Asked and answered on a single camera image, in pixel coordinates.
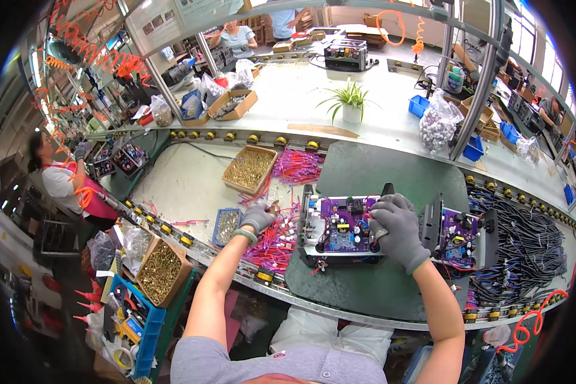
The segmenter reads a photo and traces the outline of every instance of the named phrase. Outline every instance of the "hair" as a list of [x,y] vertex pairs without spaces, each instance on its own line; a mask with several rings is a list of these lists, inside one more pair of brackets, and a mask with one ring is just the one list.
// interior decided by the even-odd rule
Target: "hair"
[[28,140],[28,152],[30,155],[30,161],[28,162],[28,173],[39,170],[43,166],[43,163],[40,161],[40,157],[36,154],[40,148],[43,148],[43,138],[40,132],[34,132]]

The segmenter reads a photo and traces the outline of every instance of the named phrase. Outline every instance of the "woman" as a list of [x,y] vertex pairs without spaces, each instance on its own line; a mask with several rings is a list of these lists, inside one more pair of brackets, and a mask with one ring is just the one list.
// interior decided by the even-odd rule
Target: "woman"
[[486,41],[470,35],[462,30],[458,31],[456,41],[459,44],[453,44],[453,59],[459,62],[461,66],[469,69],[469,77],[472,81],[480,78],[479,65],[484,62],[484,48]]
[[45,132],[34,132],[28,141],[30,161],[28,172],[42,171],[43,185],[47,193],[59,203],[76,214],[81,214],[85,221],[102,230],[107,230],[115,224],[118,214],[96,194],[92,193],[90,204],[83,209],[78,203],[78,194],[75,191],[82,187],[90,187],[98,192],[104,189],[87,177],[85,173],[84,157],[85,148],[79,144],[74,155],[77,161],[77,175],[83,178],[71,177],[75,171],[75,165],[70,164],[62,167],[63,163],[53,159],[54,151],[51,139]]
[[247,25],[237,25],[237,21],[233,20],[226,23],[226,29],[218,37],[212,38],[209,43],[213,46],[222,43],[225,47],[233,49],[235,58],[247,58],[253,56],[252,48],[258,48],[256,40],[254,40],[254,33],[252,28]]
[[[271,356],[230,360],[224,297],[242,253],[274,221],[265,207],[247,209],[241,228],[200,280],[173,355],[171,383],[385,383],[382,367],[392,330],[351,324],[338,333],[337,319],[297,308],[290,308],[273,337]],[[416,382],[456,384],[465,343],[463,318],[422,247],[414,205],[396,194],[381,197],[372,208],[369,227],[381,250],[414,277],[422,293],[434,346]]]

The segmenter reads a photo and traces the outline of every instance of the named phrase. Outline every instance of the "gray work glove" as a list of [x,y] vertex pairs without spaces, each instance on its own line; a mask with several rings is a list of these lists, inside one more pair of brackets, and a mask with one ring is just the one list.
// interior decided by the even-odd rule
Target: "gray work glove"
[[275,221],[275,216],[265,212],[267,207],[267,204],[258,204],[246,209],[246,213],[241,221],[241,227],[252,226],[254,234],[260,234],[262,230]]
[[369,228],[387,257],[401,264],[411,275],[431,252],[418,237],[418,218],[414,204],[400,194],[385,195],[369,212]]
[[480,72],[478,72],[477,69],[473,70],[473,71],[469,71],[469,78],[471,78],[472,81],[476,81],[480,79]]
[[75,161],[79,161],[79,159],[84,158],[85,157],[85,152],[89,151],[92,149],[92,143],[85,141],[85,142],[80,142],[79,144],[77,144],[77,147],[75,148]]

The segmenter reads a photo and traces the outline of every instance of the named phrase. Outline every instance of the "white shirt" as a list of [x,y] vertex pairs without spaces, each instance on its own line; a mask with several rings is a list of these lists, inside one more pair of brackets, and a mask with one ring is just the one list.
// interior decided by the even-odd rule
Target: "white shirt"
[[68,181],[72,176],[72,171],[62,168],[62,164],[54,160],[53,165],[57,166],[49,166],[43,170],[41,176],[47,193],[76,214],[83,212],[84,217],[89,216],[90,214],[84,212],[77,202],[78,196],[74,194],[75,187],[72,185],[72,180]]
[[[480,47],[480,39],[478,37],[459,30],[457,33],[456,43],[463,47],[463,50],[467,53],[471,61],[476,65],[482,65],[484,62],[484,49],[486,48],[486,45]],[[456,53],[453,54],[452,58],[459,63],[464,64]]]

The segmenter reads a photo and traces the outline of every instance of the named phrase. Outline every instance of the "potted plant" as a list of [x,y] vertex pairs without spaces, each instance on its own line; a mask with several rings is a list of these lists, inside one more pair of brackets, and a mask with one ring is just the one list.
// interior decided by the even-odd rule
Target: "potted plant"
[[369,91],[363,92],[361,87],[356,86],[356,81],[353,83],[350,82],[350,78],[348,78],[348,84],[345,88],[325,89],[333,92],[335,95],[316,105],[316,108],[328,101],[335,101],[335,103],[331,105],[327,111],[327,113],[329,113],[331,109],[333,110],[333,115],[331,116],[331,124],[335,122],[335,115],[339,111],[339,108],[341,108],[344,121],[348,123],[360,124],[363,122],[365,102],[371,101],[365,99],[365,96],[367,96]]

